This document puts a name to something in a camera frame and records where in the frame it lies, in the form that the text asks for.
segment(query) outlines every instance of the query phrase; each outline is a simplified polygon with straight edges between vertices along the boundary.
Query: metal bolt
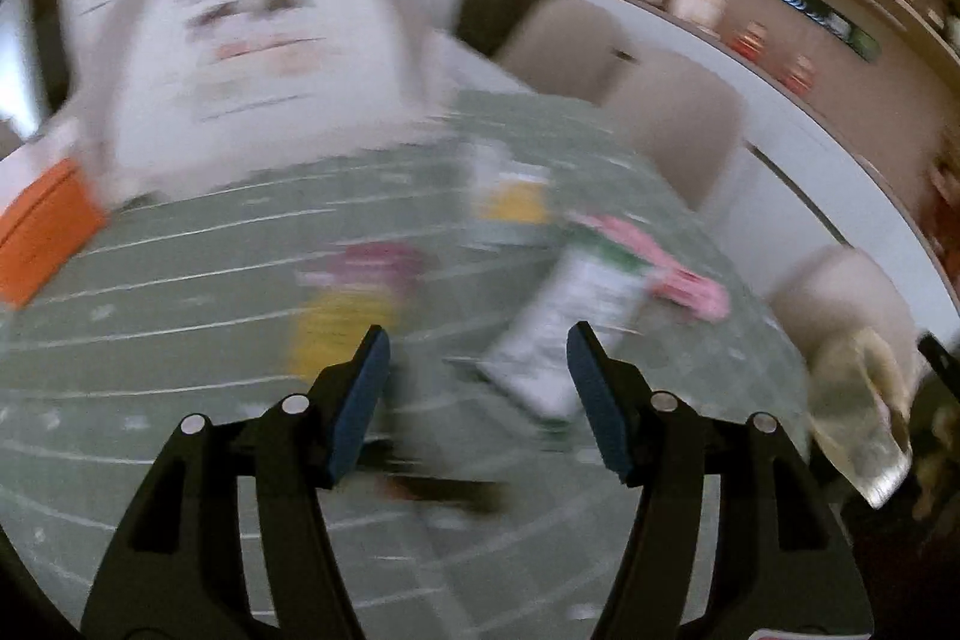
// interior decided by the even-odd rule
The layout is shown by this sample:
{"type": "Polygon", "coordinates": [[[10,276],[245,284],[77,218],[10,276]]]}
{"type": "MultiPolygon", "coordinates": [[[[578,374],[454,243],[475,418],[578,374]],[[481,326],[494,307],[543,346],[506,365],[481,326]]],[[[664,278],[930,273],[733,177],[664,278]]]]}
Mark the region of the metal bolt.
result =
{"type": "Polygon", "coordinates": [[[280,405],[280,408],[288,415],[300,415],[301,413],[305,413],[308,407],[310,407],[310,400],[301,393],[288,396],[283,400],[283,404],[280,405]]]}
{"type": "Polygon", "coordinates": [[[197,434],[197,432],[202,432],[205,426],[206,419],[203,415],[193,413],[193,415],[187,415],[186,418],[181,421],[181,432],[184,434],[197,434]]]}
{"type": "Polygon", "coordinates": [[[661,413],[673,413],[677,408],[677,397],[666,391],[656,391],[650,397],[650,404],[654,405],[654,410],[659,410],[661,413]]]}
{"type": "Polygon", "coordinates": [[[763,434],[776,432],[776,418],[770,413],[757,413],[754,416],[754,426],[763,434]]]}

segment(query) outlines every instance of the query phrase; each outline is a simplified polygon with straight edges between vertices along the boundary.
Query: yellow object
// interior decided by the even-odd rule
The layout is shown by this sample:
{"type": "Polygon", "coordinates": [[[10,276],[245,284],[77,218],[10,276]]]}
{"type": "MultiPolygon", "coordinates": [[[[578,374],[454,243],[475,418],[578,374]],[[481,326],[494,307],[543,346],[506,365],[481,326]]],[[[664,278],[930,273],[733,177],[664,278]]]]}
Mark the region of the yellow object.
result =
{"type": "Polygon", "coordinates": [[[506,223],[548,223],[544,183],[521,180],[500,186],[487,202],[481,218],[506,223]]]}
{"type": "Polygon", "coordinates": [[[395,322],[397,305],[388,292],[324,290],[296,319],[290,374],[313,383],[326,367],[352,359],[371,325],[391,330],[395,322]]]}

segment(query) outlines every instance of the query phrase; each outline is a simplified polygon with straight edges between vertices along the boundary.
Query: checkered tablecloth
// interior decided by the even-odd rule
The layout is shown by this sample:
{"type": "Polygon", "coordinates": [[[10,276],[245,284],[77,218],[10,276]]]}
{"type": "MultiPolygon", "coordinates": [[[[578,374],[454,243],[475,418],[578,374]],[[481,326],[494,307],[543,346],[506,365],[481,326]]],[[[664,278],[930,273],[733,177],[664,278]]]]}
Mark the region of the checkered tablecloth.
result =
{"type": "MultiPolygon", "coordinates": [[[[380,495],[366,477],[322,496],[361,623],[378,638],[589,637],[632,525],[637,492],[600,464],[589,428],[547,451],[536,425],[449,357],[476,357],[533,296],[560,250],[468,249],[464,135],[505,140],[550,167],[554,206],[635,221],[722,282],[719,324],[656,319],[619,357],[654,389],[712,416],[769,410],[805,451],[803,362],[649,162],[579,101],[465,92],[456,138],[266,172],[199,199],[115,215],[29,309],[3,328],[0,523],[37,581],[78,621],[133,491],[176,423],[262,413],[303,389],[284,374],[298,263],[352,242],[402,239],[429,258],[395,353],[400,419],[432,473],[500,480],[508,508],[477,519],[380,495]]],[[[272,605],[253,484],[240,485],[248,590],[272,605]]],[[[715,482],[688,616],[704,606],[715,482]]]]}

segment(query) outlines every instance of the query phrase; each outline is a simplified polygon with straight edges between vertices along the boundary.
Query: blue gripper pad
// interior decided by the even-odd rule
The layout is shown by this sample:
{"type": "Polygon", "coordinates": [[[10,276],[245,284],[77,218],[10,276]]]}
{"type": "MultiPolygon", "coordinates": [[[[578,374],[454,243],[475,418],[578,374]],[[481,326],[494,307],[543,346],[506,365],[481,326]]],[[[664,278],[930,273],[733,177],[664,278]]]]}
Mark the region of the blue gripper pad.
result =
{"type": "Polygon", "coordinates": [[[333,420],[329,439],[326,469],[334,485],[356,466],[373,409],[390,374],[390,338],[385,330],[371,327],[350,366],[355,374],[333,420]]]}
{"type": "Polygon", "coordinates": [[[627,423],[607,384],[607,354],[587,321],[580,321],[566,335],[566,366],[580,401],[584,403],[593,438],[604,466],[626,480],[634,468],[627,423]]]}

